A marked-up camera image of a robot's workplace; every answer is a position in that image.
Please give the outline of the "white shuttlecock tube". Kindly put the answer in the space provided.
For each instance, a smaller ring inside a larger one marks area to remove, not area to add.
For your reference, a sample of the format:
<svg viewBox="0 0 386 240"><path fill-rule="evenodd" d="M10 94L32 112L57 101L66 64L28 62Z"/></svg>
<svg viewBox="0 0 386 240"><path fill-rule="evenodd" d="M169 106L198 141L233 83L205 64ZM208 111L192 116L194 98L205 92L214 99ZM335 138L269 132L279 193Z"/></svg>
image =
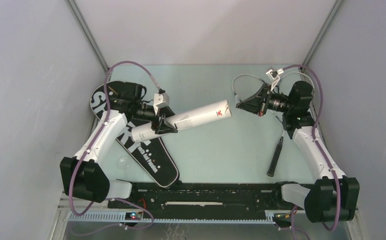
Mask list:
<svg viewBox="0 0 386 240"><path fill-rule="evenodd" d="M168 117L166 120L175 127L177 133L207 123L223 120L232 116L228 101L222 100L190 111ZM146 123L131 129L131 139L135 143L144 142L167 135L156 133L151 128L151 123Z"/></svg>

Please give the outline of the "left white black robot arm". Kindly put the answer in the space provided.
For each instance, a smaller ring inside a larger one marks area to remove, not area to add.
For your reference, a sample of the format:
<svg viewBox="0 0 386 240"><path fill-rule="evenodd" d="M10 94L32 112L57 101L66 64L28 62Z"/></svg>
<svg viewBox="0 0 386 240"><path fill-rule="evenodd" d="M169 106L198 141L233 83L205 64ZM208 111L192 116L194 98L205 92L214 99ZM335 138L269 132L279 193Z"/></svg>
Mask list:
<svg viewBox="0 0 386 240"><path fill-rule="evenodd" d="M96 203L119 198L126 208L137 206L139 195L131 190L132 184L105 168L113 144L119 144L159 187L169 188L179 180L178 167L161 138L136 142L132 137L139 127L154 132L160 122L174 116L169 107L156 115L144 100L146 93L145 86L123 81L109 82L92 93L90 108L98 125L81 149L64 157L59 166L67 196Z"/></svg>

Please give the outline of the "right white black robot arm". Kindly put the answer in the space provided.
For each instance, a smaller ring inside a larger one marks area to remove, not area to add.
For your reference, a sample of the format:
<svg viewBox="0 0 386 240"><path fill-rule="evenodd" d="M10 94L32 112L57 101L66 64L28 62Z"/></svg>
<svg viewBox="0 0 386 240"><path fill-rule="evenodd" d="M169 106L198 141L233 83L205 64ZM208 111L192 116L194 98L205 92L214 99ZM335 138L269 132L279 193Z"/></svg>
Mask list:
<svg viewBox="0 0 386 240"><path fill-rule="evenodd" d="M330 156L321 141L309 106L313 100L313 87L305 81L293 84L288 95L271 91L263 83L250 97L236 99L236 108L262 117L267 111L282 113L282 125L289 138L304 156L311 171L310 188L293 181L276 183L271 196L274 207L284 209L289 204L304 209L313 223L342 222L354 219L360 184L355 177L348 177Z"/></svg>

